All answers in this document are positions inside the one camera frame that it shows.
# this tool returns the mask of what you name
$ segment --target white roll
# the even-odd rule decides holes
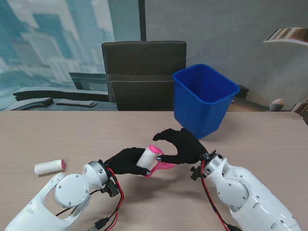
[[[151,147],[154,147],[152,145],[148,146],[144,153],[142,154],[142,156],[140,157],[139,161],[137,162],[137,166],[139,167],[144,167],[144,168],[147,168],[149,169],[153,163],[153,161],[156,159],[156,157],[159,156],[160,153],[158,152],[155,152],[152,148],[151,150]]]
[[[65,161],[63,159],[53,160],[34,166],[34,172],[37,175],[65,170]]]

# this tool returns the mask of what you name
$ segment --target wooden table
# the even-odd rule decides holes
[[[176,149],[152,141],[155,133],[180,129],[173,112],[46,112],[0,113],[0,229],[14,218],[51,178],[37,177],[34,165],[64,158],[66,174],[81,173],[84,164],[115,155],[127,147],[155,144],[166,154]],[[228,112],[218,131],[203,138],[229,163],[248,168],[308,227],[308,127],[289,112]],[[200,181],[190,179],[190,165],[156,172],[152,178],[119,175],[125,193],[115,231],[223,230]],[[234,224],[216,197],[219,211]],[[72,230],[85,231],[114,210],[118,197],[96,193]],[[61,211],[47,200],[54,213]]]

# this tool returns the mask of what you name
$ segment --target black gloved hand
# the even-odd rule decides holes
[[[187,129],[182,128],[181,131],[175,131],[171,128],[157,133],[154,138],[157,140],[166,140],[172,143],[178,150],[177,155],[160,155],[157,161],[172,164],[195,164],[199,161],[198,156],[207,152],[205,147],[198,139]]]
[[[144,148],[126,148],[120,151],[115,156],[105,161],[115,174],[135,174],[135,175],[150,175],[150,170],[136,165],[139,158],[145,151]]]

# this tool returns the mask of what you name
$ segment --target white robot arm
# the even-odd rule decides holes
[[[216,151],[203,160],[206,178],[243,231],[301,231],[290,211],[249,170],[229,165]]]
[[[102,162],[90,162],[82,174],[56,174],[10,222],[5,231],[68,231],[90,202],[90,189],[100,190],[111,177]],[[54,189],[55,202],[63,208],[75,207],[67,218],[59,218],[44,205]]]

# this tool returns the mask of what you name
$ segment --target blue plastic basket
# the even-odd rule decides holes
[[[216,131],[239,86],[204,64],[178,71],[173,78],[175,119],[198,139]]]

